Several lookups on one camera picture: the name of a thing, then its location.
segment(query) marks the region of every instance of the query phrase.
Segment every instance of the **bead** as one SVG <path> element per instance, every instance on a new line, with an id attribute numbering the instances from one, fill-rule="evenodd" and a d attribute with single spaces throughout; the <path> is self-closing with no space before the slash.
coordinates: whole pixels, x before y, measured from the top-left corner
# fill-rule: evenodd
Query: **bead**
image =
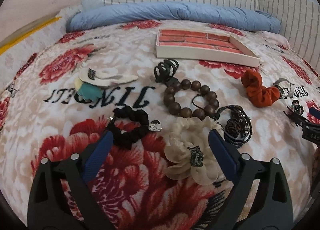
<path id="1" fill-rule="evenodd" d="M 200 88 L 200 93 L 202 96 L 205 96 L 206 94 L 208 94 L 210 92 L 210 88 L 207 85 L 203 85 Z"/>
<path id="2" fill-rule="evenodd" d="M 165 95 L 163 98 L 163 103 L 165 104 L 165 106 L 170 105 L 174 101 L 175 101 L 174 95 Z"/>
<path id="3" fill-rule="evenodd" d="M 173 87 L 167 87 L 164 91 L 165 95 L 174 95 L 176 93 L 175 89 Z"/>
<path id="4" fill-rule="evenodd" d="M 198 117 L 201 121 L 205 118 L 205 112 L 202 109 L 196 109 L 193 114 L 193 117 Z"/>
<path id="5" fill-rule="evenodd" d="M 179 81 L 173 82 L 171 86 L 174 88 L 174 90 L 176 92 L 178 92 L 182 87 L 182 85 Z"/>
<path id="6" fill-rule="evenodd" d="M 179 103 L 173 102 L 168 106 L 168 110 L 171 115 L 178 115 L 181 110 L 181 106 Z"/>
<path id="7" fill-rule="evenodd" d="M 192 111 L 190 108 L 183 108 L 180 111 L 180 116 L 183 118 L 192 117 Z"/>
<path id="8" fill-rule="evenodd" d="M 205 99 L 207 99 L 207 101 L 210 101 L 211 99 L 217 99 L 217 94 L 213 91 L 210 91 L 205 95 Z"/>
<path id="9" fill-rule="evenodd" d="M 194 82 L 191 83 L 191 89 L 193 91 L 198 91 L 201 87 L 201 83 L 197 80 L 195 80 Z"/>
<path id="10" fill-rule="evenodd" d="M 191 87 L 191 82 L 188 79 L 184 79 L 184 80 L 182 80 L 181 85 L 182 85 L 182 88 L 184 90 L 186 90 L 186 89 L 189 89 Z"/>
<path id="11" fill-rule="evenodd" d="M 204 111 L 207 116 L 211 116 L 216 112 L 216 109 L 211 105 L 207 105 L 205 106 Z"/>
<path id="12" fill-rule="evenodd" d="M 209 104 L 213 106 L 216 110 L 219 108 L 219 101 L 217 99 L 211 99 Z"/>

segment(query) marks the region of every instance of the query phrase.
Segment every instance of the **bed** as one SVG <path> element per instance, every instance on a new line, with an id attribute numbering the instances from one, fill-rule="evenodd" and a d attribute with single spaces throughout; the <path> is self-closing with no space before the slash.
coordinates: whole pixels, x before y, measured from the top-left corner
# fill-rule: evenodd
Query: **bed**
<path id="1" fill-rule="evenodd" d="M 67 16 L 56 22 L 54 29 L 63 30 Z M 295 84 L 292 99 L 259 109 L 249 101 L 241 84 L 240 77 L 248 67 L 178 60 L 179 80 L 188 78 L 208 85 L 217 93 L 220 106 L 243 107 L 252 120 L 253 135 L 239 151 L 261 161 L 279 158 L 288 180 L 294 218 L 303 211 L 312 183 L 315 146 L 301 138 L 301 130 L 282 111 L 295 99 L 303 106 L 306 118 L 320 123 L 308 113 L 310 107 L 319 109 L 317 74 L 288 47 L 271 44 L 258 33 L 187 20 L 145 20 L 67 33 L 44 50 L 25 56 L 25 64 L 3 87 L 0 190 L 23 223 L 27 223 L 28 197 L 40 160 L 61 160 L 82 151 L 100 137 L 112 110 L 124 105 L 145 110 L 152 120 L 162 123 L 163 131 L 138 141 L 131 151 L 114 146 L 96 179 L 88 184 L 112 223 L 118 229 L 203 229 L 216 215 L 232 188 L 231 182 L 220 178 L 212 185 L 200 186 L 190 178 L 173 181 L 164 175 L 168 161 L 163 148 L 176 118 L 162 103 L 165 86 L 156 83 L 153 75 L 154 66 L 161 61 L 155 56 L 160 28 L 236 36 L 261 58 L 260 67 L 250 69 L 261 74 L 264 86 L 281 77 Z M 139 79 L 106 89 L 95 102 L 85 101 L 76 93 L 74 79 L 86 65 L 106 67 L 110 73 L 134 74 Z M 185 91 L 176 99 L 181 106 L 193 109 L 192 97 L 193 92 Z M 137 126 L 128 121 L 117 125 L 124 131 Z M 256 189 L 254 184 L 241 218 L 247 216 Z M 67 185 L 64 190 L 74 216 L 81 220 Z"/>

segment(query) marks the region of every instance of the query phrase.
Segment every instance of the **scrunchie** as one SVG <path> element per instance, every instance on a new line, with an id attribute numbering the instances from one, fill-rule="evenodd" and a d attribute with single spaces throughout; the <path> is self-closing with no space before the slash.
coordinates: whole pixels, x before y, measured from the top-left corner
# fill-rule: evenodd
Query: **scrunchie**
<path id="1" fill-rule="evenodd" d="M 259 108 L 271 106 L 280 98 L 280 91 L 276 87 L 262 86 L 262 77 L 256 72 L 248 69 L 241 77 L 242 85 L 247 90 L 247 96 L 251 103 Z"/>
<path id="2" fill-rule="evenodd" d="M 165 174 L 168 178 L 181 180 L 191 176 L 199 185 L 210 185 L 222 176 L 222 170 L 212 153 L 208 143 L 209 130 L 216 129 L 224 137 L 223 128 L 210 117 L 201 121 L 197 117 L 179 117 L 171 126 L 171 130 L 164 148 L 166 158 L 176 163 L 169 166 Z"/>

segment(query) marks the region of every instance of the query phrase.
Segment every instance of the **beige scrunchie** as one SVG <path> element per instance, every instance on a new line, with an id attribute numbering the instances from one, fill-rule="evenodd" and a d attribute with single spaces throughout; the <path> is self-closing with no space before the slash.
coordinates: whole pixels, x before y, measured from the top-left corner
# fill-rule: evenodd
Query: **beige scrunchie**
<path id="1" fill-rule="evenodd" d="M 224 137 L 222 126 L 210 117 L 201 121 L 197 117 L 179 117 L 171 126 L 164 154 L 167 159 L 176 165 L 166 169 L 168 178 L 180 180 L 191 176 L 199 185 L 210 185 L 222 176 L 221 168 L 212 153 L 208 143 L 208 132 L 216 129 Z M 191 151 L 188 148 L 200 147 L 203 153 L 203 166 L 191 166 Z"/>

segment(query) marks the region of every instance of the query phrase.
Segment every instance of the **yellow tape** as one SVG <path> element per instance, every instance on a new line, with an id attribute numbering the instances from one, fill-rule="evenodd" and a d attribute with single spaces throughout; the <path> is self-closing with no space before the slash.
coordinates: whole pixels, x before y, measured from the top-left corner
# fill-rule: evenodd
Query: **yellow tape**
<path id="1" fill-rule="evenodd" d="M 35 33 L 36 31 L 41 30 L 43 27 L 46 27 L 47 25 L 54 23 L 56 21 L 58 21 L 61 18 L 61 16 L 59 17 L 54 17 L 51 18 L 50 20 L 39 24 L 37 27 L 33 28 L 31 31 L 21 35 L 20 37 L 13 39 L 12 41 L 8 42 L 6 45 L 0 47 L 0 55 L 2 53 L 4 53 L 6 50 L 10 49 L 11 47 L 13 47 L 14 45 L 18 44 L 19 42 L 23 41 L 25 38 L 27 38 L 28 36 L 30 36 L 31 34 Z"/>

